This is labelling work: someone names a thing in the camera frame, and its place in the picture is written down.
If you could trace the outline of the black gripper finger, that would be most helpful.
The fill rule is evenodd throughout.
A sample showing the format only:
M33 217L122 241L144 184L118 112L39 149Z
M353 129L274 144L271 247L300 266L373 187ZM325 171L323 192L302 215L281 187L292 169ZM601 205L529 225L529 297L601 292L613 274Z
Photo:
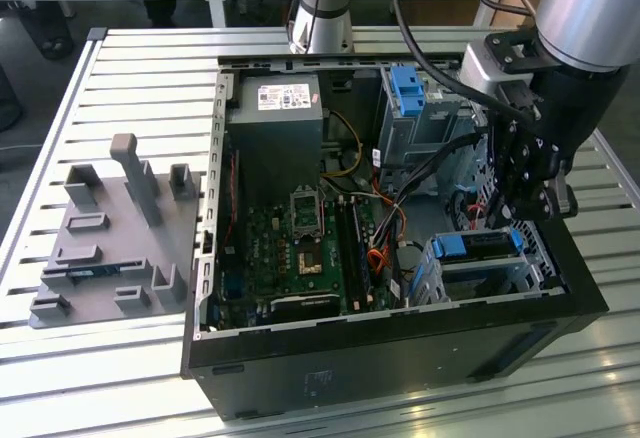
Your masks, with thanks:
M551 219L559 212L556 191L548 185L559 172L559 148L520 131L510 149L504 185L505 204L514 219Z
M517 124L515 121L505 121L501 118L492 118L489 124L490 152L488 162L493 169L494 191L487 206L487 227L497 229L503 227L508 221L503 216L502 209L505 205L505 195L509 187L509 170L511 167L511 151L517 136Z

